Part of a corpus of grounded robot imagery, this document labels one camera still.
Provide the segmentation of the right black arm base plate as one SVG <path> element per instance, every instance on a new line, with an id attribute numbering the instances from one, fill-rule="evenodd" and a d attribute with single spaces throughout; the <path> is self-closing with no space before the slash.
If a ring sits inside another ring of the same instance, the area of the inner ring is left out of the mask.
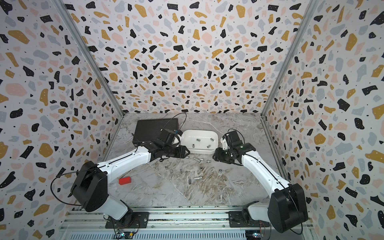
<path id="1" fill-rule="evenodd" d="M 229 223 L 231 228 L 264 228 L 270 227 L 270 223 L 260 220 L 253 220 L 245 210 L 230 211 Z"/>

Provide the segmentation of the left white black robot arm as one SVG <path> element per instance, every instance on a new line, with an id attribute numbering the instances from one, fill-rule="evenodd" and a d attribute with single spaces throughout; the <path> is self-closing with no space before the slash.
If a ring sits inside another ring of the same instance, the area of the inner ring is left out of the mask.
<path id="1" fill-rule="evenodd" d="M 87 212 L 99 212 L 123 226 L 133 221 L 133 211 L 109 194 L 110 182 L 128 171 L 154 160 L 170 157 L 183 159 L 190 154 L 181 144 L 182 131 L 162 129 L 155 141 L 141 142 L 137 148 L 114 159 L 95 164 L 84 163 L 71 188 L 72 195 Z"/>

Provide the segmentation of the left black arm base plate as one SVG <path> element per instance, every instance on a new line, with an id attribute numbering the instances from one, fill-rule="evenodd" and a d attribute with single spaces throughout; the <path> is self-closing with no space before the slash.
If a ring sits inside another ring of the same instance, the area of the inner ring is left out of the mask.
<path id="1" fill-rule="evenodd" d="M 149 212 L 128 212 L 120 220 L 108 217 L 106 229 L 145 229 L 148 224 Z"/>

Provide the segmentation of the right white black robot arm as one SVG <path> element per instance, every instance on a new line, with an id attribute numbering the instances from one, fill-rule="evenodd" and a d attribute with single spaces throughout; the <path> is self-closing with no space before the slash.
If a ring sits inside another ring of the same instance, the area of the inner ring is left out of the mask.
<path id="1" fill-rule="evenodd" d="M 269 203 L 254 201 L 243 207 L 242 218 L 246 225 L 268 222 L 277 232 L 284 233 L 309 219 L 305 192 L 299 184 L 291 184 L 274 171 L 253 145 L 243 143 L 237 131 L 224 134 L 221 143 L 213 159 L 247 168 L 269 194 Z"/>

